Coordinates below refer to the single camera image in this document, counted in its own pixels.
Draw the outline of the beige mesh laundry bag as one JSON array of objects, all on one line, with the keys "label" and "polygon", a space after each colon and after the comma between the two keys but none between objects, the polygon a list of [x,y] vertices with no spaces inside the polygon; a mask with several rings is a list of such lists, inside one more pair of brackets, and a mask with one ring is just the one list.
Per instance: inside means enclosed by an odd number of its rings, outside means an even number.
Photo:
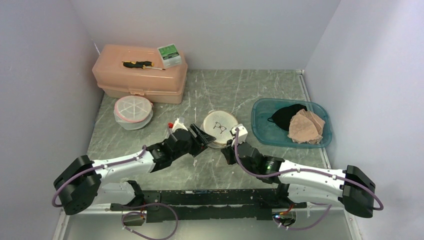
[{"label": "beige mesh laundry bag", "polygon": [[211,110],[204,118],[201,129],[215,138],[208,144],[210,148],[222,149],[228,140],[233,139],[231,129],[238,124],[239,121],[232,114],[223,110]]}]

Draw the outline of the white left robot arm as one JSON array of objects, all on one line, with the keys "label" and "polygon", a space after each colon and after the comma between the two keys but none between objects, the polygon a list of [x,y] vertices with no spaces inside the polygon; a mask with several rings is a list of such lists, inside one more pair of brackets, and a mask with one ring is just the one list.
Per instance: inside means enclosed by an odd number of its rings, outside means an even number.
[{"label": "white left robot arm", "polygon": [[120,204],[137,210],[144,203],[140,185],[122,179],[135,174],[150,174],[170,167],[184,155],[196,157],[216,138],[195,124],[188,129],[171,130],[163,141],[136,153],[103,160],[77,157],[53,182],[51,204],[67,215],[78,214],[92,205]]}]

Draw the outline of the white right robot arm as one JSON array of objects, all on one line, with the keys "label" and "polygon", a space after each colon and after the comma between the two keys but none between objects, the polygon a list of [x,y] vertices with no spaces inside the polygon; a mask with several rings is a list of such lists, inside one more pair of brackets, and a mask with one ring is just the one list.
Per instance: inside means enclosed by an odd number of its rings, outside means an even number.
[{"label": "white right robot arm", "polygon": [[361,218],[372,218],[384,205],[377,197],[375,183],[357,166],[323,169],[265,155],[247,142],[229,143],[221,149],[229,165],[238,164],[247,174],[266,184],[282,187],[276,203],[287,208],[304,202],[343,207]]}]

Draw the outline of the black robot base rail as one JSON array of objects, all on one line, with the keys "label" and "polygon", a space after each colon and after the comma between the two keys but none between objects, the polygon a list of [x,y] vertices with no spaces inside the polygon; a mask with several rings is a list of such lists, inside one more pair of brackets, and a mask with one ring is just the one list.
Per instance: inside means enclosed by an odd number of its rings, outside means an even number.
[{"label": "black robot base rail", "polygon": [[307,204],[289,203],[276,188],[217,190],[145,190],[140,205],[162,203],[162,206],[141,207],[148,223],[179,220],[256,219],[271,220],[278,210],[289,207],[305,209]]}]

